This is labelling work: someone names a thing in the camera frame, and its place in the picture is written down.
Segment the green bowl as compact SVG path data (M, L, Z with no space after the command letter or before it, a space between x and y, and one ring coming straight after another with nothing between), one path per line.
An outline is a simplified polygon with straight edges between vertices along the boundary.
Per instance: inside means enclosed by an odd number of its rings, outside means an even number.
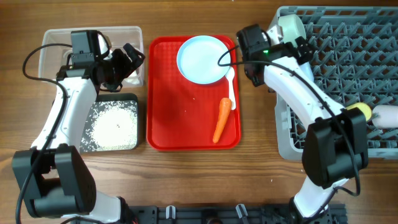
M298 15L280 16L278 25L282 28L282 40L285 44L291 42L294 47L297 47L296 38L303 37L306 39L305 28Z

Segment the white tissue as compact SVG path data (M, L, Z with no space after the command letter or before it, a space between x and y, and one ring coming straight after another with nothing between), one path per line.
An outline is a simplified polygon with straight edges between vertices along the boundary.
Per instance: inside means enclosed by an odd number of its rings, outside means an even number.
M141 83L140 76L137 74L136 71L132 72L127 78L124 79L124 81L131 85L138 85Z

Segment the yellow plastic cup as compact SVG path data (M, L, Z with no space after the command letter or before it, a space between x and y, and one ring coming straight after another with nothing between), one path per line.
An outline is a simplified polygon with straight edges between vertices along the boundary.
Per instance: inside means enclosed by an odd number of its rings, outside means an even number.
M355 108L359 109L365 115L366 121L369 121L372 118L372 109L366 103L358 102L346 107L347 110Z

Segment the light blue plate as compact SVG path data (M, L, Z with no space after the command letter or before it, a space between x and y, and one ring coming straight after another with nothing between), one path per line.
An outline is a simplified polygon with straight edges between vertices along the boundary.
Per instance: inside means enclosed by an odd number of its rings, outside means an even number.
M207 85L222 79L232 62L227 46L216 37L194 36L177 53L177 68L188 80Z

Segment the orange carrot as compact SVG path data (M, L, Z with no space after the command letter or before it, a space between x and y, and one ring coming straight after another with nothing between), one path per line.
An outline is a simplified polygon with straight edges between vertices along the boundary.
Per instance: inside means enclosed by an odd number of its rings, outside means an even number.
M229 113L232 108L232 101L229 98L222 98L219 105L219 114L216 128L213 135L213 143L218 143L223 133L224 127L228 120Z

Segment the pink plastic cup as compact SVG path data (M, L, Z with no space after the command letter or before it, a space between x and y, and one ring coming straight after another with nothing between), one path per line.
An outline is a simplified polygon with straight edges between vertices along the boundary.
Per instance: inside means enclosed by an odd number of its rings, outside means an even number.
M379 129L397 128L397 106L377 105L373 109L376 117L373 125Z

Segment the light blue bowl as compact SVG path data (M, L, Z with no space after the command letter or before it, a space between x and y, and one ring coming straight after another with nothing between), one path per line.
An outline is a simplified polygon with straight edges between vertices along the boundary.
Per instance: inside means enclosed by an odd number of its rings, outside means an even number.
M309 62L305 62L300 65L300 68L302 69L303 73L306 75L306 77L311 81L314 82L314 76L313 72L310 66Z

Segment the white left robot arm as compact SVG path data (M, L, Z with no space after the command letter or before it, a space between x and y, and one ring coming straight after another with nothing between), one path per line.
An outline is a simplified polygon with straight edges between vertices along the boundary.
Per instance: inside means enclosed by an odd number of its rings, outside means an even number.
M122 197L96 189L78 149L100 87L116 91L144 59L144 54L131 44L105 51L98 44L72 44L66 64L51 81L57 95L42 132L30 149L17 151L12 158L20 189L17 209L25 207L34 218L137 223Z

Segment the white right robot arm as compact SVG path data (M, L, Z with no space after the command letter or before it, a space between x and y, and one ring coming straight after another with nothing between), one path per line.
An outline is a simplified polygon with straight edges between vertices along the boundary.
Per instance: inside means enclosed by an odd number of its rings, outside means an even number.
M367 120L358 109L346 109L314 84L300 68L313 53L303 37L292 43L274 44L263 50L264 81L275 90L301 120L307 132L302 164L307 174L292 203L297 218L309 223L318 218L344 184L354 179L358 196L359 171L368 166Z

